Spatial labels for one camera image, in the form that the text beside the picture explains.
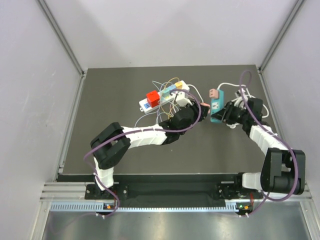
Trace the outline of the salmon pink charger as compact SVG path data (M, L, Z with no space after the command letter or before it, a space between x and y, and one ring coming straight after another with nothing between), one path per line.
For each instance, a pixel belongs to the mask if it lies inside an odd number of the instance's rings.
M211 106L210 104L207 104L207 103L204 103L204 102L201 102L200 105L208 107L208 108L210 108L210 106Z

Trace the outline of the teal power strip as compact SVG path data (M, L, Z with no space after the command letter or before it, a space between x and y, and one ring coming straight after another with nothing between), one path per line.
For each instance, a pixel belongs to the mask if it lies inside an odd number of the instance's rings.
M224 91L217 89L219 91L219 98L218 99L212 99L210 103L210 121L212 123L220 123L221 120L212 117L213 114L216 114L224 107Z

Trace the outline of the mint green charger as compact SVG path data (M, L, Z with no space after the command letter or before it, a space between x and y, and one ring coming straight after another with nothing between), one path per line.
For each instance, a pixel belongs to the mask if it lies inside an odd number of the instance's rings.
M167 99L170 96L170 89L168 87L164 88L161 92L161 99Z

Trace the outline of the beige brown charger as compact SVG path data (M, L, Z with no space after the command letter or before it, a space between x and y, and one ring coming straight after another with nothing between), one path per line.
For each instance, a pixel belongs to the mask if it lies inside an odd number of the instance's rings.
M209 90L209 97L211 99L218 99L219 98L219 90L212 88Z

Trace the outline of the white power strip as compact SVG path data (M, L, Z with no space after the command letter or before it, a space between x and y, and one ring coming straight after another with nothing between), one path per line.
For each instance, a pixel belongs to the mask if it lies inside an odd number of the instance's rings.
M180 80L180 81L183 82L183 90L186 90L186 91L189 92L190 91L190 87L183 80ZM150 105L147 102L147 97L145 97L144 99L139 101L138 104L139 104L140 111L145 113L145 114L148 114L148 113L151 113L152 111L158 110L160 106L164 106L164 105L172 102L175 99L175 96L176 96L175 92L177 92L176 90L174 92L172 92L170 94L170 97L168 97L167 99L161 99L162 90L165 89L165 88L170 87L171 85L175 85L175 83L169 83L169 84L164 83L159 87L159 91L157 91L159 96L160 96L160 101L159 101L159 105L158 106L150 107Z

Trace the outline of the red cube adapter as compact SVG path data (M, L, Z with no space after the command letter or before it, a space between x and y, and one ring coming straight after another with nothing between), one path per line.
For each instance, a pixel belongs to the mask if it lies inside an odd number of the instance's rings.
M153 90L146 94L147 103L151 108L154 108L159 105L160 95L156 90Z

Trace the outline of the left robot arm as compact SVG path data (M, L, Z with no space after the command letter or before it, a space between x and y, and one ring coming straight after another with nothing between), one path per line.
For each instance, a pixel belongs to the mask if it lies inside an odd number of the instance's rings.
M170 119L152 126L125 127L120 126L118 122L111 123L90 142L97 194L105 199L113 194L114 167L129 149L171 144L196 123L204 120L209 110L208 104L192 101L181 107Z

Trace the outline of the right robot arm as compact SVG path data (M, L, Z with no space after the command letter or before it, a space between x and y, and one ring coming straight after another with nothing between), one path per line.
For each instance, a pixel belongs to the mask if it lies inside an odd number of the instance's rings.
M289 151L272 128L262 121L263 106L259 98L249 98L243 106L234 101L225 106L217 99L211 101L211 121L241 125L265 156L260 172L239 174L240 180L233 185L233 192L245 198L252 190L288 194L295 187L293 194L301 195L305 190L306 155L302 150Z

